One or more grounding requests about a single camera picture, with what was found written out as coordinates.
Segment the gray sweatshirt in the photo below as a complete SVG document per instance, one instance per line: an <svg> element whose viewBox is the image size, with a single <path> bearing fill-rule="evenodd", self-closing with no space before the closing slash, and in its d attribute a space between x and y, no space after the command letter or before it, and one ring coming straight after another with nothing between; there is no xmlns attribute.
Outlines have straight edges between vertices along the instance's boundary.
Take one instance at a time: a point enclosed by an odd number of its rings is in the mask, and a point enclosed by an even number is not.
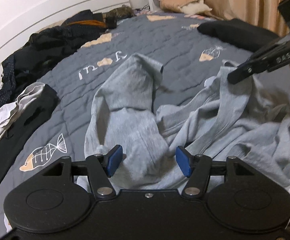
<svg viewBox="0 0 290 240"><path fill-rule="evenodd" d="M175 150L191 143L186 149L193 155L218 161L235 155L288 189L288 105L274 105L253 77L229 84L227 75L234 63L224 65L211 86L187 105L163 105L154 114L153 92L162 80L163 66L133 54L94 96L85 157L106 154L120 144L126 159L110 179L115 190L182 190L187 179L176 163ZM77 183L89 191L85 177ZM211 177L209 189L220 183L222 178Z"/></svg>

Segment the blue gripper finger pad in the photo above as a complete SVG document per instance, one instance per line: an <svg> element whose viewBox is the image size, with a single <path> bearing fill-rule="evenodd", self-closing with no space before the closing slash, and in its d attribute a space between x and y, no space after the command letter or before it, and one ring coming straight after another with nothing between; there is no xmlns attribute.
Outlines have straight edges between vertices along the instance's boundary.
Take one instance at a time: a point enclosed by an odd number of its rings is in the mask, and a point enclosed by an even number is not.
<svg viewBox="0 0 290 240"><path fill-rule="evenodd" d="M183 172L184 176L189 178L192 175L193 169L190 167L189 157L186 156L183 151L177 147L175 151L176 162Z"/></svg>
<svg viewBox="0 0 290 240"><path fill-rule="evenodd" d="M123 147L120 146L109 158L107 165L107 175L114 176L115 171L118 169L123 160Z"/></svg>

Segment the bed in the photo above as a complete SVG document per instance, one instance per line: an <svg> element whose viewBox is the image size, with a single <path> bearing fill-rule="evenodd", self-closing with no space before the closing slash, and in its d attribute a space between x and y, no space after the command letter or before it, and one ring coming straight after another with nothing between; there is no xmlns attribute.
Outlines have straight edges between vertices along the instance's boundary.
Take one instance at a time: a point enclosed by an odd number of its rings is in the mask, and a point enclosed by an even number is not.
<svg viewBox="0 0 290 240"><path fill-rule="evenodd" d="M213 19L163 12L122 20L111 31L111 41L79 49L38 80L51 86L61 101L51 119L26 142L0 184L0 237L10 230L3 201L12 189L61 156L70 156L72 161L84 159L84 139L93 96L130 55L138 52L164 65L154 111L164 104L188 103L204 88L207 78L217 75L222 60L242 63L251 55L200 34L197 25L208 21ZM290 102L289 67L270 74L261 73L258 78L277 100ZM53 148L50 158L34 159L37 150L47 145Z"/></svg>

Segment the black clothing pile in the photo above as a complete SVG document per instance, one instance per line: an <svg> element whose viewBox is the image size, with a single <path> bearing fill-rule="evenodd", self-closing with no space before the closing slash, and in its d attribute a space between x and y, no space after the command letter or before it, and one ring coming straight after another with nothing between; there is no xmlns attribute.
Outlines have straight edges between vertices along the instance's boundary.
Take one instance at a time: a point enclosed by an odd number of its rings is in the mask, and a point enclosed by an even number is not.
<svg viewBox="0 0 290 240"><path fill-rule="evenodd" d="M0 183L37 128L50 119L58 105L57 93L47 84L0 140Z"/></svg>
<svg viewBox="0 0 290 240"><path fill-rule="evenodd" d="M103 22L101 13L90 10L77 13L61 26L34 33L29 41L2 62L3 87L0 107L13 102L17 96L38 78L53 69L62 59L72 55L84 43L96 40L106 28L70 23L86 20Z"/></svg>
<svg viewBox="0 0 290 240"><path fill-rule="evenodd" d="M238 48L256 52L279 36L267 29L251 25L239 19L214 21L201 24L197 30Z"/></svg>

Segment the clothes pile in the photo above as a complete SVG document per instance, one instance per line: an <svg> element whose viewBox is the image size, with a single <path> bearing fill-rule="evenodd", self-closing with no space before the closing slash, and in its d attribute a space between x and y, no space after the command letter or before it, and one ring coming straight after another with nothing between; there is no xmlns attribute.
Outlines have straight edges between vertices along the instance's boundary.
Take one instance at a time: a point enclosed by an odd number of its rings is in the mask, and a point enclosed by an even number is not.
<svg viewBox="0 0 290 240"><path fill-rule="evenodd" d="M14 101L27 86L84 43L99 38L106 29L101 13L85 10L67 19L61 26L32 34L21 49L2 62L0 107Z"/></svg>
<svg viewBox="0 0 290 240"><path fill-rule="evenodd" d="M26 141L50 119L59 103L57 93L37 79L86 42L99 38L109 27L116 27L116 19L103 19L101 13L85 10L60 26L32 34L21 49L2 62L0 183Z"/></svg>

